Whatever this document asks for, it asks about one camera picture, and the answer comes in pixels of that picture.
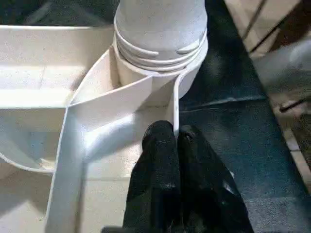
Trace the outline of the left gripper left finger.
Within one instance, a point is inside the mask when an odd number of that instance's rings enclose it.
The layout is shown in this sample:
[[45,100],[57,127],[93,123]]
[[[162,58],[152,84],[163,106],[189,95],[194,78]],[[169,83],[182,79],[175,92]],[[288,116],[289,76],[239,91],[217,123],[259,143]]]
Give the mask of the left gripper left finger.
[[164,233],[180,217],[181,184],[177,144],[170,122],[152,123],[131,172],[123,227]]

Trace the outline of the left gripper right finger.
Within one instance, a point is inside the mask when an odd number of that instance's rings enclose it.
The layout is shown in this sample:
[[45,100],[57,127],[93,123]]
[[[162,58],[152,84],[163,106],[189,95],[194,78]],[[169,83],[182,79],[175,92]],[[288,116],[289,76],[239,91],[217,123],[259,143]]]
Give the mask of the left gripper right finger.
[[188,233],[252,233],[243,198],[229,169],[203,133],[179,130],[182,221]]

